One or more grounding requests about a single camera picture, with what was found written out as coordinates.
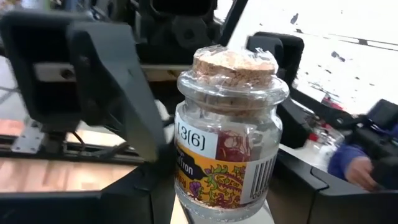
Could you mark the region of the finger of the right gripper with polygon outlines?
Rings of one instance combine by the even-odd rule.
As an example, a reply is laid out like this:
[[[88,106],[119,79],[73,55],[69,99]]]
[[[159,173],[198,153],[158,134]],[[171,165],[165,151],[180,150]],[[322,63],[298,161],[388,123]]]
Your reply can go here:
[[[279,65],[277,76],[292,88],[304,49],[304,42],[300,37],[256,32],[248,37],[246,48],[252,52],[261,48],[272,53]],[[292,149],[304,146],[312,130],[305,120],[306,113],[303,109],[289,96],[277,106],[277,114],[284,126],[280,143]]]
[[[162,118],[127,24],[69,12],[0,18],[6,57],[28,114],[52,131],[102,126],[146,161],[165,151]]]

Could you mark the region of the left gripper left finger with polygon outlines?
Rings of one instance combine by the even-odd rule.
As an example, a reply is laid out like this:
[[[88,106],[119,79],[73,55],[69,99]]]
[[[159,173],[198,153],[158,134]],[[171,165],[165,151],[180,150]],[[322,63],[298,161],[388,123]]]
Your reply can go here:
[[[0,158],[0,224],[170,224],[175,147],[137,167]]]

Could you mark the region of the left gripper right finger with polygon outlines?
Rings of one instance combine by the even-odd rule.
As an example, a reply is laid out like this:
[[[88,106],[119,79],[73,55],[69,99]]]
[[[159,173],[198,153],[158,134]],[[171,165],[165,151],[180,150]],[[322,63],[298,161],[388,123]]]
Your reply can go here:
[[[275,224],[398,224],[398,191],[367,192],[283,150],[267,203]]]

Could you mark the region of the small saffron glass jar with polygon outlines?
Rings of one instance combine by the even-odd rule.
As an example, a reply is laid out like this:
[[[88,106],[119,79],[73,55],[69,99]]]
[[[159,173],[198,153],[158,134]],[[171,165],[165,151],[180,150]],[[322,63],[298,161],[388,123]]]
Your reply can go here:
[[[261,48],[198,49],[177,87],[175,191],[190,212],[235,222],[263,206],[282,137],[278,104],[289,95]]]

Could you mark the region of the person's hand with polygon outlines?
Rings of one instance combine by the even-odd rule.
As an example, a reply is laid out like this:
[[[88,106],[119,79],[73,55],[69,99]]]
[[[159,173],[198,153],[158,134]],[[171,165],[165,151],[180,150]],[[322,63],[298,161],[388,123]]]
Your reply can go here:
[[[377,183],[371,177],[373,165],[366,156],[355,157],[345,170],[345,178],[351,184],[357,185],[364,190],[373,191]]]

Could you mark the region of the black device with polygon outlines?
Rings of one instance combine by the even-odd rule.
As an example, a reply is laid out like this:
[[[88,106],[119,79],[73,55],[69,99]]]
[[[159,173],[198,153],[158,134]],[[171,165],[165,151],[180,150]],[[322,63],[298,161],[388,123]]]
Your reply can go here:
[[[398,190],[398,105],[379,100],[348,136],[372,160],[371,177],[381,189]]]

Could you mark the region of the black rig post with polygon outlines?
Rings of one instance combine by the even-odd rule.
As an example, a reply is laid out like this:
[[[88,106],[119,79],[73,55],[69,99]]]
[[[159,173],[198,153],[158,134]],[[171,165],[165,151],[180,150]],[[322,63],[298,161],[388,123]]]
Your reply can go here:
[[[228,45],[248,1],[249,0],[233,0],[222,25],[221,34],[217,41],[218,44],[225,47]]]

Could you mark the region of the black aluminium table frame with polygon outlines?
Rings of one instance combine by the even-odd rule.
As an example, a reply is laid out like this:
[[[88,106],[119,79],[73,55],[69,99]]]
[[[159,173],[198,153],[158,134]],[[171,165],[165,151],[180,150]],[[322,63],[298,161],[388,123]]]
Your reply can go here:
[[[42,133],[41,124],[0,119],[0,157],[138,166],[138,153],[116,135],[80,129]]]

